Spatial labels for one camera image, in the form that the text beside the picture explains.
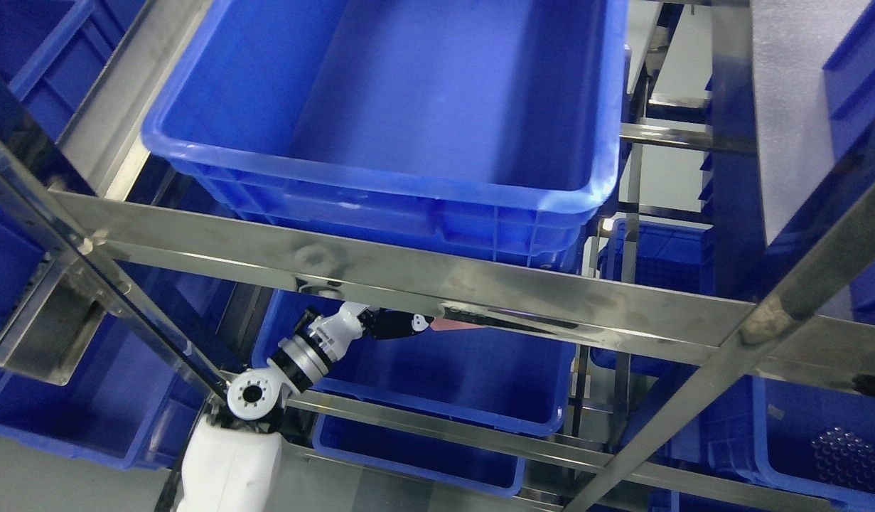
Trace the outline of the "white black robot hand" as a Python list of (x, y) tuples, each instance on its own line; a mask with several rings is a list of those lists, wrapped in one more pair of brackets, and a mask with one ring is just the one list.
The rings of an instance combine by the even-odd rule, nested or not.
[(353, 341), (365, 336), (378, 341), (404, 339), (424, 333), (433, 321), (432, 316), (414, 312), (344, 302), (336, 314), (311, 321), (307, 333), (324, 350), (344, 356)]

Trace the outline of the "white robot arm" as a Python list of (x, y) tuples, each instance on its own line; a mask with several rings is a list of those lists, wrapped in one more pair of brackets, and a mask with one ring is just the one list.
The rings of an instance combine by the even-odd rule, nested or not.
[(176, 511), (262, 511), (280, 473), (285, 405), (327, 376), (357, 333), (301, 329), (230, 383), (223, 406), (201, 415), (185, 449)]

